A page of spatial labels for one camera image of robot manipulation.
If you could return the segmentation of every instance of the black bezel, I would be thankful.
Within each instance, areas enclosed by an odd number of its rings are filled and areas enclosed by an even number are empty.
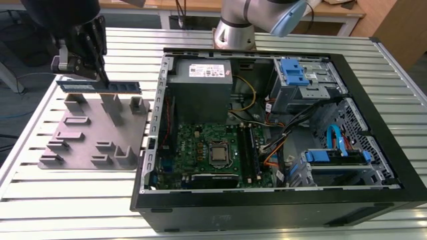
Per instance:
[[[393,202],[407,202],[404,208],[417,206],[427,202],[427,188],[409,163],[409,160],[395,140],[375,105],[365,93],[356,75],[340,54],[308,53],[285,51],[240,51],[219,49],[164,48],[164,52],[176,53],[167,57],[183,59],[199,58],[197,52],[209,53],[244,53],[263,56],[327,57],[333,64],[336,72],[351,92],[351,98],[368,125],[372,137],[380,147],[385,159],[399,179],[400,189],[364,189],[364,190],[313,190],[275,192],[221,192],[221,193],[149,193],[140,194],[141,167],[137,167],[135,186],[131,201],[131,210],[141,208],[181,208],[181,207],[227,207],[259,205],[293,205],[293,204],[333,204],[333,203],[373,203],[375,206],[392,206]]]

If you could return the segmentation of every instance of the motherboard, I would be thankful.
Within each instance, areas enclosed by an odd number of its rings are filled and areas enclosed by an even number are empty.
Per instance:
[[[181,124],[175,157],[160,162],[160,189],[268,188],[269,171],[261,171],[259,125]]]

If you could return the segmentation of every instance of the metal table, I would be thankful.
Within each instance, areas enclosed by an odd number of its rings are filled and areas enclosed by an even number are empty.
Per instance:
[[[211,48],[208,31],[109,28],[105,70],[141,82],[152,99],[163,47]],[[427,181],[427,98],[381,44],[367,38],[256,34],[259,50],[343,54],[421,180]],[[133,171],[41,170],[65,94],[52,83],[0,170],[0,239],[425,239],[427,205],[353,227],[156,233],[129,211]]]

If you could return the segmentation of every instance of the ram slot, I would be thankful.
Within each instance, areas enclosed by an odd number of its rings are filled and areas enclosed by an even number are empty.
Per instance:
[[[237,147],[240,155],[240,168],[243,181],[251,183],[256,178],[256,170],[253,167],[252,159],[252,139],[251,139],[251,128],[237,128]]]
[[[253,130],[252,128],[248,128],[249,136],[251,136],[251,162],[253,165],[253,170],[255,170],[255,175],[259,176],[261,175],[261,169],[260,169],[260,161],[259,161],[259,150],[256,148],[256,142],[255,142],[255,135],[253,135]]]

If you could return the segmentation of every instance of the floor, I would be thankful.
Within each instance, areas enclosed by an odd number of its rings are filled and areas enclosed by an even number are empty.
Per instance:
[[[137,14],[107,14],[105,15],[108,27],[121,28],[148,28],[159,29],[160,20],[155,15]],[[188,20],[193,30],[209,30],[217,23],[217,19],[201,17]],[[12,24],[10,18],[6,14],[0,13],[0,29]],[[179,29],[177,20],[171,19],[172,29]],[[21,61],[14,57],[13,53],[0,42],[0,61],[13,71],[16,76],[22,76],[28,73],[45,73],[51,71],[49,64],[40,67],[26,67]],[[419,59],[415,66],[408,71],[411,78],[419,85],[420,89],[427,93],[427,54]],[[0,134],[18,136],[32,116],[32,111],[45,94],[45,91],[52,83],[53,76],[47,74],[30,75],[20,79],[20,83],[26,89],[24,95],[13,93],[0,81]],[[25,114],[20,117],[5,118],[5,116],[14,116]],[[0,147],[14,143],[13,139],[0,138]],[[1,151],[0,148],[0,165],[8,156],[9,151]]]

